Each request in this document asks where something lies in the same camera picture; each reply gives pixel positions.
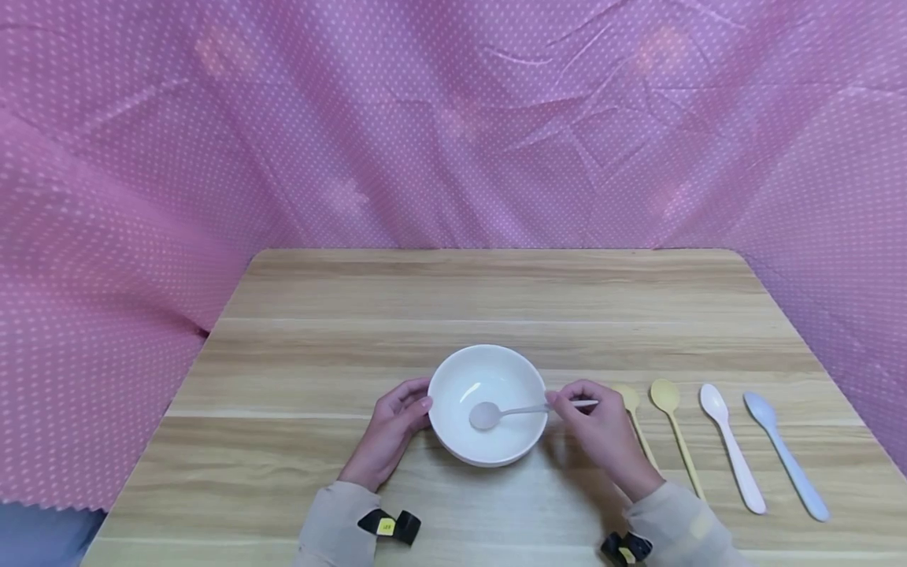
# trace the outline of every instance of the black wrist strap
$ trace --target black wrist strap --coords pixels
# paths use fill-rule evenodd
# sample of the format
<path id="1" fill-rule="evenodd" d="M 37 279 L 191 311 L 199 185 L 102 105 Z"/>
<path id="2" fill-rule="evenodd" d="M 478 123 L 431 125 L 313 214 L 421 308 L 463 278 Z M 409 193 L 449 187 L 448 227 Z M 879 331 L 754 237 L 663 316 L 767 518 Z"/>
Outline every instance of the black wrist strap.
<path id="1" fill-rule="evenodd" d="M 394 519 L 394 516 L 378 508 L 359 520 L 358 526 L 379 537 L 392 537 L 406 545 L 412 545 L 415 536 L 419 534 L 419 528 L 422 527 L 422 521 L 406 510 Z"/>
<path id="2" fill-rule="evenodd" d="M 652 543 L 643 539 L 635 533 L 628 533 L 620 537 L 617 532 L 612 533 L 605 538 L 605 543 L 601 545 L 601 552 L 619 567 L 629 567 L 635 565 L 652 553 Z"/>

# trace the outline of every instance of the wrist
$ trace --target wrist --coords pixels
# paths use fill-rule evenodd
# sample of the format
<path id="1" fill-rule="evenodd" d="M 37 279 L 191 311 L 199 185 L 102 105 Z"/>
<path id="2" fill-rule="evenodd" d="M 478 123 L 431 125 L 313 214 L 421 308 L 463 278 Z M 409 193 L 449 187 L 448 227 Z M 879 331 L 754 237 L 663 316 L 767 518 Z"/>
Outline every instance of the wrist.
<path id="1" fill-rule="evenodd" d="M 364 474 L 351 467 L 350 463 L 347 463 L 343 470 L 340 471 L 340 475 L 337 476 L 337 480 L 341 483 L 351 483 L 358 484 L 362 486 L 370 493 L 377 494 L 378 486 L 381 484 L 369 474 Z"/>
<path id="2" fill-rule="evenodd" d="M 632 462 L 622 462 L 606 470 L 611 481 L 630 499 L 637 503 L 654 493 L 666 480 L 644 456 Z"/>

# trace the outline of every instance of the yellow plastic spoon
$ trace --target yellow plastic spoon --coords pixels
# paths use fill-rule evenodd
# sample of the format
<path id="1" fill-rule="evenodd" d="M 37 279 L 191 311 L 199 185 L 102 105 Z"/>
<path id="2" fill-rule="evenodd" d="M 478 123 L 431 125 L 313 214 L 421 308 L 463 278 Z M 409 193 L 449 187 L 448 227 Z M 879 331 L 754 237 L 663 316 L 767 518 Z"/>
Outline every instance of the yellow plastic spoon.
<path id="1" fill-rule="evenodd" d="M 668 382 L 663 378 L 659 378 L 652 383 L 652 388 L 649 390 L 649 394 L 652 396 L 652 403 L 655 404 L 655 407 L 668 414 L 668 420 L 671 422 L 671 428 L 674 429 L 674 436 L 678 440 L 678 447 L 680 447 L 680 456 L 683 457 L 683 464 L 687 467 L 689 480 L 693 483 L 693 490 L 696 491 L 696 496 L 698 496 L 700 500 L 705 502 L 706 495 L 702 492 L 702 484 L 699 483 L 699 475 L 696 473 L 696 467 L 693 465 L 693 459 L 689 456 L 689 451 L 687 450 L 687 442 L 683 440 L 683 435 L 680 433 L 678 420 L 674 417 L 674 410 L 676 410 L 678 406 L 680 406 L 680 392 L 678 391 L 678 387 L 675 386 L 673 382 Z"/>
<path id="2" fill-rule="evenodd" d="M 639 439 L 639 444 L 642 445 L 642 452 L 646 454 L 646 458 L 652 463 L 652 466 L 658 469 L 658 465 L 655 463 L 655 456 L 649 448 L 649 442 L 646 441 L 646 437 L 643 436 L 642 429 L 639 428 L 639 421 L 636 419 L 636 408 L 639 407 L 639 394 L 636 393 L 636 390 L 626 384 L 615 385 L 614 391 L 624 398 L 624 407 L 627 408 L 627 413 L 629 413 L 629 420 L 633 424 L 633 429 L 636 429 L 636 437 Z"/>

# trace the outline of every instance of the wood grain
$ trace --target wood grain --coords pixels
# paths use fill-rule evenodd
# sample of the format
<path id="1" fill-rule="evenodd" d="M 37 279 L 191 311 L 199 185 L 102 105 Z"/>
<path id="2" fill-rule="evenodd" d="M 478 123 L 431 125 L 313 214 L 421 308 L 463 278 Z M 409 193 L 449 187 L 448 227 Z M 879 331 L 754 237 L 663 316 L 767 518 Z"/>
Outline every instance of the wood grain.
<path id="1" fill-rule="evenodd" d="M 270 250 L 249 266 L 85 565 L 287 565 L 316 490 L 375 400 L 469 344 L 513 347 L 550 387 L 625 383 L 666 476 L 688 485 L 646 396 L 675 381 L 709 503 L 759 565 L 907 564 L 907 484 L 746 263 L 722 250 Z M 768 515 L 749 513 L 697 405 L 718 386 Z M 833 519 L 813 521 L 743 407 L 770 400 Z M 430 432 L 383 506 L 423 520 L 377 565 L 602 565 L 621 496 L 556 419 L 503 469 L 465 465 Z"/>

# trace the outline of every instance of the plastic spoon in bowl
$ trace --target plastic spoon in bowl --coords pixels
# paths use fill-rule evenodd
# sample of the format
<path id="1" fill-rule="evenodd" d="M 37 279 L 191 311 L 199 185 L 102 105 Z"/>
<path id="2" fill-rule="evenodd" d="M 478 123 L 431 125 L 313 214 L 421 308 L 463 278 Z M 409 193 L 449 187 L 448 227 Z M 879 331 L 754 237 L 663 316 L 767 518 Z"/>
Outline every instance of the plastic spoon in bowl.
<path id="1" fill-rule="evenodd" d="M 731 431 L 730 412 L 727 410 L 725 398 L 721 397 L 718 388 L 711 384 L 704 384 L 699 389 L 699 403 L 702 409 L 706 411 L 718 425 L 721 435 L 725 438 L 727 454 L 731 457 L 731 466 L 734 468 L 734 477 L 737 480 L 737 487 L 743 495 L 743 502 L 752 513 L 766 513 L 766 500 L 762 497 L 759 485 L 753 477 L 753 472 L 746 464 L 743 451 L 734 438 L 734 432 Z"/>
<path id="2" fill-rule="evenodd" d="M 652 383 L 649 395 L 652 396 L 652 403 L 655 404 L 655 407 L 668 414 L 668 421 L 671 422 L 671 428 L 674 429 L 674 436 L 678 440 L 680 456 L 683 457 L 683 464 L 687 467 L 687 474 L 689 474 L 690 482 L 693 483 L 693 490 L 696 491 L 696 496 L 705 502 L 706 494 L 702 491 L 702 484 L 699 483 L 699 475 L 696 472 L 696 467 L 693 465 L 693 457 L 689 455 L 687 442 L 683 440 L 683 435 L 680 434 L 678 420 L 674 417 L 674 410 L 680 406 L 680 392 L 678 391 L 678 387 L 675 386 L 673 382 L 668 382 L 664 378 L 659 378 Z"/>
<path id="3" fill-rule="evenodd" d="M 586 406 L 595 406 L 598 404 L 598 400 L 577 400 L 571 402 L 574 407 L 586 407 Z M 518 407 L 516 409 L 508 409 L 507 411 L 501 411 L 501 408 L 498 407 L 494 402 L 481 402 L 476 404 L 473 407 L 473 411 L 469 412 L 469 423 L 476 429 L 491 429 L 495 425 L 498 425 L 498 422 L 501 421 L 501 418 L 505 415 L 513 414 L 544 414 L 551 411 L 551 405 L 541 404 L 540 406 L 529 406 L 529 407 Z"/>
<path id="4" fill-rule="evenodd" d="M 633 424 L 633 429 L 636 429 L 636 437 L 639 439 L 639 444 L 642 445 L 642 452 L 646 454 L 646 458 L 652 463 L 652 466 L 658 469 L 658 465 L 655 464 L 655 456 L 649 448 L 649 442 L 647 442 L 646 437 L 643 436 L 642 429 L 639 428 L 639 421 L 636 419 L 636 408 L 639 407 L 639 394 L 636 393 L 636 390 L 625 384 L 615 385 L 614 391 L 624 398 L 624 407 L 627 408 L 629 421 Z"/>
<path id="5" fill-rule="evenodd" d="M 819 522 L 828 522 L 832 515 L 828 512 L 822 496 L 806 478 L 806 473 L 800 468 L 800 464 L 796 462 L 791 452 L 787 450 L 787 445 L 778 433 L 775 409 L 763 397 L 753 392 L 743 394 L 743 399 L 746 402 L 746 409 L 749 410 L 753 419 L 766 430 L 768 438 L 772 440 L 772 445 L 775 446 L 778 456 L 781 457 L 781 462 L 785 464 L 787 474 L 791 477 L 797 493 L 800 494 L 800 500 L 803 501 L 806 511 Z"/>

